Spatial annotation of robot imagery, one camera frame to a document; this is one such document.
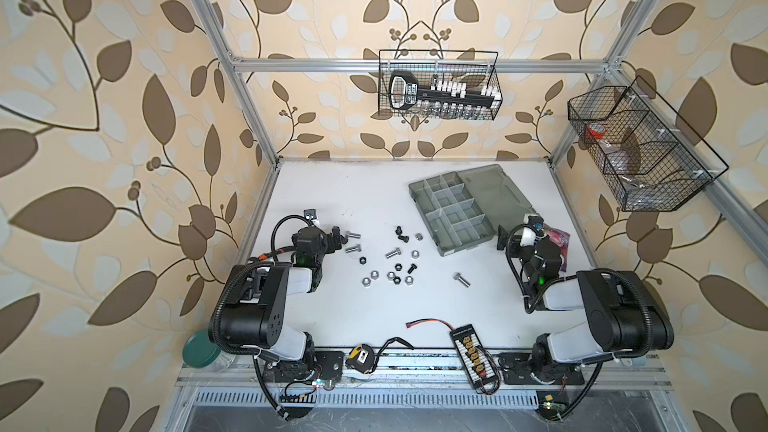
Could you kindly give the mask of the silver bolt lone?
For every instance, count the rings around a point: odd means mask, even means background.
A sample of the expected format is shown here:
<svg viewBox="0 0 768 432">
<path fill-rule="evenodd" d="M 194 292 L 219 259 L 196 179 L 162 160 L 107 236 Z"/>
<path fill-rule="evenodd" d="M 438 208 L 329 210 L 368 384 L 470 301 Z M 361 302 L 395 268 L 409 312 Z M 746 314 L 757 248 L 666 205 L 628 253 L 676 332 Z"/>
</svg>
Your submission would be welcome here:
<svg viewBox="0 0 768 432">
<path fill-rule="evenodd" d="M 466 278 L 464 278 L 460 273 L 455 273 L 454 279 L 459 283 L 461 283 L 466 288 L 469 288 L 471 286 L 470 282 Z"/>
</svg>

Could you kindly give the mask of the grey compartment organizer box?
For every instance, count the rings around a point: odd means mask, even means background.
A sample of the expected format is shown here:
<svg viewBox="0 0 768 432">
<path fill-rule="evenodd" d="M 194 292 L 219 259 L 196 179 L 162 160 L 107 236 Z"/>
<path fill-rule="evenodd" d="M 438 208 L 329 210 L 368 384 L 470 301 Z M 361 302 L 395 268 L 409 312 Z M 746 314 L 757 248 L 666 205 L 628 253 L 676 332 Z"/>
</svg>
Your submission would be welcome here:
<svg viewBox="0 0 768 432">
<path fill-rule="evenodd" d="M 536 212 L 499 165 L 417 180 L 408 190 L 442 257 L 488 242 Z"/>
</svg>

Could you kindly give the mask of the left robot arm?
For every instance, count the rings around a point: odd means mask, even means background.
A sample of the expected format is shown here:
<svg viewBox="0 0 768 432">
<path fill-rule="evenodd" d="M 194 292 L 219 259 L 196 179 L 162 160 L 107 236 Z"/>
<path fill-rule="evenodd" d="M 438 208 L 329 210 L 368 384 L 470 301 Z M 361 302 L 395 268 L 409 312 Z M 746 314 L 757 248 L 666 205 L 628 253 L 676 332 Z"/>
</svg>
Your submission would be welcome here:
<svg viewBox="0 0 768 432">
<path fill-rule="evenodd" d="M 225 353 L 273 364 L 286 381 L 318 378 L 322 366 L 314 340 L 286 324 L 286 303 L 292 295 L 315 292 L 325 257 L 347 242 L 337 226 L 326 232 L 307 224 L 291 236 L 290 245 L 235 265 L 213 309 L 211 342 Z"/>
</svg>

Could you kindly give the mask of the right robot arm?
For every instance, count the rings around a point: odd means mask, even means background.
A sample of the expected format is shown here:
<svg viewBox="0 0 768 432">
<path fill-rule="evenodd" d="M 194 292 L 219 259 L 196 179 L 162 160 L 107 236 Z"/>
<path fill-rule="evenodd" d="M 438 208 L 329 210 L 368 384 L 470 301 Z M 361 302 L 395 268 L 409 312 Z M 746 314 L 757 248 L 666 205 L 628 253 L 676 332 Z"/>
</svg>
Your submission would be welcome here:
<svg viewBox="0 0 768 432">
<path fill-rule="evenodd" d="M 499 227 L 497 249 L 520 289 L 525 313 L 585 314 L 580 324 L 538 336 L 527 356 L 501 355 L 506 383 L 581 384 L 583 365 L 632 361 L 673 345 L 668 314 L 636 273 L 595 268 L 563 275 L 561 247 L 540 217 L 510 230 Z"/>
</svg>

